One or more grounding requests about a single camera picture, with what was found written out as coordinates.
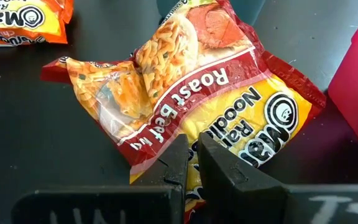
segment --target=beef image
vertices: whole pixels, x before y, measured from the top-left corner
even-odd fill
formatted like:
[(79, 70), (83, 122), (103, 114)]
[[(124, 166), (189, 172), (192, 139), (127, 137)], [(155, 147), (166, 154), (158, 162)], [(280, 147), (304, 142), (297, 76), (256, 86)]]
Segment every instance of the beef image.
[(244, 39), (244, 33), (219, 4), (194, 7), (187, 19), (197, 31), (198, 41), (207, 48), (227, 47)]

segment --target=smiley face logo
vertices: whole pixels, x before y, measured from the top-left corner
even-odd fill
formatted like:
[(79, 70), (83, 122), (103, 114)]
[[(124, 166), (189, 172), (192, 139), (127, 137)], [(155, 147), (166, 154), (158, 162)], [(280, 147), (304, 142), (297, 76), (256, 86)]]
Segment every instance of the smiley face logo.
[(268, 99), (265, 116), (270, 124), (292, 133), (298, 126), (298, 105), (288, 95), (278, 92)]
[(19, 9), (19, 17), (23, 20), (24, 26), (35, 29), (45, 21), (45, 15), (37, 6), (24, 6)]

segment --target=black clamp jaw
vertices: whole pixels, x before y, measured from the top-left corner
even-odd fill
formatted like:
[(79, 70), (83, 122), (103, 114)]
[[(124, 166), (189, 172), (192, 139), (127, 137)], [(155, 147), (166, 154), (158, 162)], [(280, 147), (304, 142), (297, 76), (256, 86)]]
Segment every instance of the black clamp jaw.
[(358, 185), (286, 185), (207, 134), (198, 160), (213, 223), (358, 224)]
[(13, 224), (183, 224), (188, 141), (182, 134), (132, 185), (36, 190), (12, 209)]

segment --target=instant noodle packet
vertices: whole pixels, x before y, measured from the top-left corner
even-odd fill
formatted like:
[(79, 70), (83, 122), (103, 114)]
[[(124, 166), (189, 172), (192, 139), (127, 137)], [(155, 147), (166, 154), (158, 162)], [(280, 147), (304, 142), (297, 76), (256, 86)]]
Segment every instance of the instant noodle packet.
[(66, 44), (73, 0), (0, 0), (0, 47), (41, 42)]
[(265, 51), (228, 0), (182, 0), (128, 60), (62, 57), (44, 67), (42, 79), (73, 84), (78, 101), (131, 164), (131, 182), (185, 133), (187, 219), (203, 203), (200, 132), (259, 167), (326, 103), (302, 73)]

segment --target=black table surface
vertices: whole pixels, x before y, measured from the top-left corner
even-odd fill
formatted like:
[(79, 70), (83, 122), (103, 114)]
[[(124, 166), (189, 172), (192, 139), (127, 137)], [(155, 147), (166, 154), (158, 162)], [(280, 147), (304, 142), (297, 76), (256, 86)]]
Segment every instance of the black table surface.
[[(247, 9), (241, 0), (235, 10)], [(24, 193), (51, 186), (128, 184), (129, 166), (69, 85), (40, 68), (67, 55), (126, 58), (154, 33), (156, 0), (76, 0), (68, 45), (0, 49), (0, 223)], [(265, 48), (326, 90), (358, 26), (355, 0), (267, 0), (255, 28)], [(262, 170), (284, 183), (358, 183), (358, 138), (331, 100)]]

